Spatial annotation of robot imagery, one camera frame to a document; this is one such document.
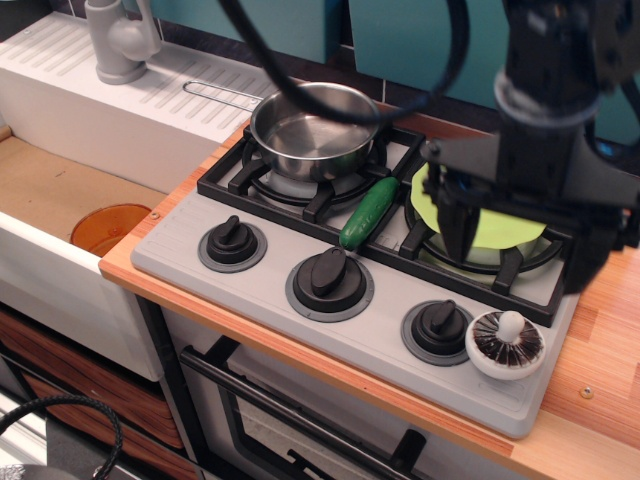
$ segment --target sink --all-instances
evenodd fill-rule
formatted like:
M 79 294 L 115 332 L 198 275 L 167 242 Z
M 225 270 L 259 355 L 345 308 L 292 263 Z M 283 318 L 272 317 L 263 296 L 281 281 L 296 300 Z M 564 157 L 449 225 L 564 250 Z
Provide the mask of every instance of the sink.
M 52 13 L 0 43 L 0 115 L 32 145 L 165 193 L 250 116 L 184 92 L 185 81 L 274 90 L 258 68 L 169 43 L 129 84 L 104 84 L 95 67 L 87 22 Z
M 184 92 L 185 81 L 273 87 L 259 69 L 171 44 L 129 84 L 102 83 L 95 66 L 86 21 L 60 13 L 0 43 L 0 119 L 13 134 L 0 141 L 0 193 L 13 189 L 0 196 L 0 302 L 157 381 L 135 297 L 69 243 L 71 228 L 105 202 L 155 207 L 249 118 Z

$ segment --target gray stove panel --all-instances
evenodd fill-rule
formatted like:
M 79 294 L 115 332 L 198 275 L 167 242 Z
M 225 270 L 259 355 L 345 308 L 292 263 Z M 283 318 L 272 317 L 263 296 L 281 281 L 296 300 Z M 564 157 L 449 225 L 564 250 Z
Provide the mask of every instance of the gray stove panel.
M 225 274 L 206 268 L 197 254 L 205 233 L 230 215 L 260 228 L 268 239 L 262 261 L 246 271 Z M 563 299 L 551 328 L 542 327 L 548 347 L 545 364 L 516 382 L 494 380 L 470 362 L 437 367 L 414 357 L 401 337 L 402 319 L 415 305 L 452 299 L 478 316 L 492 308 L 353 255 L 371 272 L 375 293 L 368 308 L 337 323 L 311 321 L 287 302 L 286 278 L 302 260 L 330 245 L 191 192 L 135 248 L 136 268 L 213 303 L 293 337 L 383 380 L 457 411 L 511 437 L 533 426 L 577 296 Z M 557 278 L 560 262 L 537 276 Z

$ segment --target stainless steel pot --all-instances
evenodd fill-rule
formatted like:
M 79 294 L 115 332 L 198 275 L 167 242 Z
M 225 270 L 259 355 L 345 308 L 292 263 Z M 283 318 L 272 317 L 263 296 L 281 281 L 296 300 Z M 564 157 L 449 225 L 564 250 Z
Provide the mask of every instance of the stainless steel pot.
M 201 84 L 262 100 L 255 109 L 227 102 L 189 89 Z M 335 83 L 299 86 L 331 107 L 357 114 L 376 113 L 375 103 L 362 92 Z M 184 90 L 251 111 L 251 133 L 263 161 L 285 177 L 303 182 L 326 182 L 355 172 L 365 162 L 378 127 L 348 125 L 320 118 L 291 104 L 282 92 L 264 99 L 219 85 L 199 81 L 185 83 Z

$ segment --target black knob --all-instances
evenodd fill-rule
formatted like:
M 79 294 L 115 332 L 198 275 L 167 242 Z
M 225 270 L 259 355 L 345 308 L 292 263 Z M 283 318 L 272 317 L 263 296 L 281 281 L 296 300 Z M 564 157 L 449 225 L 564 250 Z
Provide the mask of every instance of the black knob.
M 323 313 L 353 307 L 366 290 L 359 265 L 339 247 L 305 260 L 293 280 L 293 292 L 300 303 Z
M 454 355 L 464 349 L 467 319 L 452 300 L 424 307 L 411 324 L 418 345 L 436 355 Z
M 207 254 L 212 260 L 226 265 L 240 263 L 250 258 L 258 249 L 258 239 L 251 228 L 240 222 L 237 215 L 209 233 Z
M 318 297 L 333 292 L 344 279 L 347 255 L 341 248 L 330 248 L 318 258 L 311 269 L 311 290 Z

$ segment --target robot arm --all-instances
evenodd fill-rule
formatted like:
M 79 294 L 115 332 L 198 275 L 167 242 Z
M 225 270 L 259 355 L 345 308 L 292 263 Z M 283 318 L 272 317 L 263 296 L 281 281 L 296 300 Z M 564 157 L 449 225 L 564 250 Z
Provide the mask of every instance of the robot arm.
M 640 117 L 633 80 L 640 0 L 504 4 L 510 37 L 495 81 L 500 133 L 425 146 L 432 168 L 424 189 L 456 262 L 471 248 L 480 208 L 569 230 L 565 291 L 580 292 L 611 250 L 640 239 L 640 182 L 604 162 L 593 138 L 600 96 L 619 85 Z

